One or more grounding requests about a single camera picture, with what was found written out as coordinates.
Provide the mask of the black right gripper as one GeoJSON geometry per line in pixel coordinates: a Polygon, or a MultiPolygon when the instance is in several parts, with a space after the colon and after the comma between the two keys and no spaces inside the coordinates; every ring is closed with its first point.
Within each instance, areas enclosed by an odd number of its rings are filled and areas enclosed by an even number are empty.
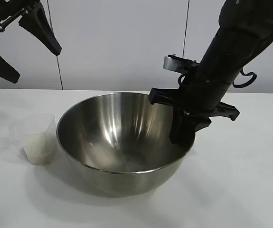
{"type": "Polygon", "coordinates": [[[178,89],[152,88],[150,103],[173,107],[169,139],[176,145],[193,145],[195,132],[211,124],[209,117],[223,116],[236,120],[240,112],[232,105],[221,102],[228,85],[219,79],[196,77],[196,70],[181,74],[178,89]],[[190,119],[183,113],[189,113],[190,119]]]}

